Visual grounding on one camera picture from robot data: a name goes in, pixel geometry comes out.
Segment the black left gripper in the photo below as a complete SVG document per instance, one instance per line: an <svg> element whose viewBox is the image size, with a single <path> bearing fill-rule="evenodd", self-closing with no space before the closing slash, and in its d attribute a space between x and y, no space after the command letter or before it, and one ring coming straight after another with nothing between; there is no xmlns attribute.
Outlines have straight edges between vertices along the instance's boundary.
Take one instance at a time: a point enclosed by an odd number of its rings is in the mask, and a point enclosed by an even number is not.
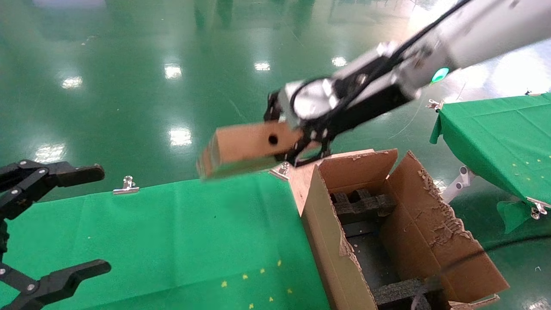
<svg viewBox="0 0 551 310"><path fill-rule="evenodd" d="M56 187L68 188L104 178L105 171L99 164L73 167L67 161L50 164L16 161L1 167L0 255L8 251L9 234L4 219L16 219ZM5 263L1 263L0 267L1 282L19 291L12 302L2 306L3 310L41 310L49 304L73 297L84 280L111 271L109 262L93 260L34 280Z"/></svg>

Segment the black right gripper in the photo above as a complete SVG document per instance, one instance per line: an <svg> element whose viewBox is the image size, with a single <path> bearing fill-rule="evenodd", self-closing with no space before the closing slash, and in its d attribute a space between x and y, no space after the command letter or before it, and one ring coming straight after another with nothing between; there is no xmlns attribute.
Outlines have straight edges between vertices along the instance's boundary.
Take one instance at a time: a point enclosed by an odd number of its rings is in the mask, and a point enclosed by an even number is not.
<svg viewBox="0 0 551 310"><path fill-rule="evenodd" d="M358 90L356 96L345 108L338 108L336 113L323 117L320 128L306 129L302 136L287 151L287 162L293 167L302 167L324 159L331 154L330 135L343 132L376 118L419 98L421 88L395 73L387 66L387 58L375 58L361 65L351 73L334 75L333 90L337 102L341 103ZM267 108L263 121L284 121L283 110L278 100L279 91L271 92L267 97ZM309 153L307 149L314 144L318 152L310 157L301 154Z"/></svg>

